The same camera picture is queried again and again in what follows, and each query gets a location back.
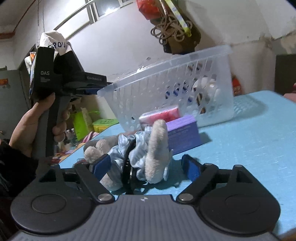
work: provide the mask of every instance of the plush toy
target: plush toy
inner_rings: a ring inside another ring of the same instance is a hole
[[[157,120],[153,126],[136,133],[121,133],[105,137],[98,141],[89,141],[84,146],[84,157],[89,163],[96,161],[103,154],[111,157],[111,169],[101,179],[109,191],[122,187],[121,173],[124,155],[129,144],[136,139],[136,147],[129,153],[131,166],[137,168],[137,178],[148,183],[167,180],[172,150],[168,149],[168,130],[164,120]]]

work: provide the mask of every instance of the purple box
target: purple box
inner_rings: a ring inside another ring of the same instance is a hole
[[[167,123],[168,147],[173,154],[179,154],[202,144],[196,119],[192,115],[185,115]]]

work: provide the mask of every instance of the ceiling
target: ceiling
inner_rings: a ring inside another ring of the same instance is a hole
[[[16,25],[32,2],[33,0],[5,0],[0,4],[0,26]]]

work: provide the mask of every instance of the light blue toy clothing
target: light blue toy clothing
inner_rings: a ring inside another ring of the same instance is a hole
[[[109,178],[121,183],[121,173],[124,165],[124,155],[130,143],[136,139],[136,147],[129,153],[129,160],[131,166],[137,168],[137,178],[140,181],[146,181],[145,177],[145,159],[148,152],[148,143],[151,136],[152,127],[145,127],[144,131],[137,131],[134,135],[120,135],[118,137],[118,145],[111,148],[108,152],[111,158],[111,169],[107,173]],[[164,180],[167,180],[169,173],[169,166],[165,168]]]

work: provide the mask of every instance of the silver screw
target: silver screw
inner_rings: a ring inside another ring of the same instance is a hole
[[[98,196],[98,200],[101,202],[110,201],[112,199],[112,195],[109,193],[103,193]]]
[[[191,201],[193,199],[193,196],[189,193],[183,193],[179,196],[179,199],[181,201],[187,202],[187,201]]]

